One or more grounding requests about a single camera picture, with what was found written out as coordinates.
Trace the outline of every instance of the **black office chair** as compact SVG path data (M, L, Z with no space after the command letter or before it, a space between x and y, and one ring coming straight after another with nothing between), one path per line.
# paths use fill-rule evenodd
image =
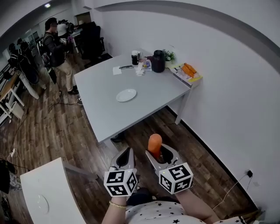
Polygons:
M82 28L83 30L85 29L91 29L93 27L96 27L95 22L90 22L90 23L83 23L82 25L79 25L79 29Z
M77 46L82 54L82 59L91 61L84 66L85 68L103 61L100 56L105 51L105 47L104 38L100 37L100 30L100 26L88 26L80 33L80 44Z

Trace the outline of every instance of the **electrical outlet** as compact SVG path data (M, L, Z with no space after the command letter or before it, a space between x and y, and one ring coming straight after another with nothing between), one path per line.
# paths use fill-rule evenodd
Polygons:
M249 178L252 178L252 176L253 176L253 172L252 172L251 170L247 170L247 171L245 172L245 174L246 174Z

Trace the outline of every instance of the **white table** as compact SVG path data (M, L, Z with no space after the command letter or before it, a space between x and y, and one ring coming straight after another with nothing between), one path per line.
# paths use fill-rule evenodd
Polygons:
M24 199L34 224L86 224L69 184L66 170L97 179L96 174L74 167L58 158L21 175ZM49 206L45 213L38 206L39 195Z
M0 102L11 92L14 94L15 98L20 102L22 106L25 106L23 101L19 98L19 96L16 94L16 92L13 90L14 83L17 80L17 75L14 74L12 78L5 83L2 91L0 92ZM8 111L0 104L0 108L8 115L9 118L12 118L11 114L8 113Z
M144 56L151 55L141 50ZM99 142L117 152L110 138L138 123L184 96L176 123L181 120L190 88L165 69L162 73L145 72L137 76L135 69L123 69L113 75L115 66L131 65L131 52L111 58L75 75L84 109ZM125 89L135 89L137 95L127 102L118 102L116 96Z

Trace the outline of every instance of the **wire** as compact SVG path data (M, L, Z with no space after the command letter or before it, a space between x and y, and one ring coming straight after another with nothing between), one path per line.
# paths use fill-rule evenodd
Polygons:
M11 153L9 154L8 158L10 158L10 156L11 156ZM8 161L8 158L6 159L7 161Z
M21 160L21 158L20 158L20 156L19 156L19 154L18 154L18 150L16 149L16 152L17 152L17 156L18 156L18 158L20 159L20 161L21 161L21 165L23 166L23 163L22 163L22 160Z
M78 105L83 105L83 104L78 103L78 102L80 102L81 100L82 100L81 98L78 98L77 101L76 101L76 103L77 103Z
M224 197L224 199L220 202L220 203L218 203L214 208L213 208L213 210L215 209L215 208L217 208L220 204L222 204L223 202L224 202L224 200L226 199L226 196L228 195L228 193L234 188L234 186L235 185L237 185L245 176L247 176L247 174L245 174L243 177L241 177L233 186L232 186L232 188L230 188L230 190L227 192L227 194L225 195L225 197Z
M4 160L4 159L1 158L1 157L0 157L0 161L5 161L5 162L8 163L8 164L12 164L13 166L16 166L16 167L19 167L19 168L24 168L24 169L27 169L28 171L30 171L30 169L28 169L28 168L26 168L26 167L22 167L22 166L15 165L15 164L13 164L13 163L10 163L10 162L7 161L7 160Z
M20 127L22 126L22 124L23 124L24 121L26 120L28 114L29 114L29 108L28 108L27 111L26 111L26 116L25 116L24 120L21 122L20 126L19 126L19 127L17 128L17 130L16 130L16 133L14 134L14 139L13 139L12 146L14 145L14 140L15 140L15 138L16 138L16 135L17 135L17 133L18 133L18 130L20 129Z
M56 84L57 84L57 87L58 87L59 93L60 93L60 94L59 94L59 100L58 100L57 103L50 105L50 107L49 107L49 113L50 113L51 110L53 109L53 106L58 105L58 104L70 105L70 106L71 106L71 105L82 105L82 104L79 104L79 103L78 103L78 100L79 100L79 99L77 100L76 103L71 103L71 104L70 104L70 103L60 103L60 99L61 99L61 96L62 96L62 95L61 95L61 92L60 92L60 86L58 85L58 83L56 83Z
M248 191L248 188L249 188L249 185L250 185L252 179L253 179L253 176L250 178L250 181L249 181L249 184L247 186L246 192Z

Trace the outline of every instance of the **black thermos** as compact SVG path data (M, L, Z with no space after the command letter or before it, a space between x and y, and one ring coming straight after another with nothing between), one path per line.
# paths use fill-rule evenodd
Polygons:
M138 60L138 56L137 55L132 55L131 59L132 59L132 64L133 65L138 65L139 60Z
M160 50L156 50L154 52L152 59L152 70L157 73L163 72L165 70L165 54Z

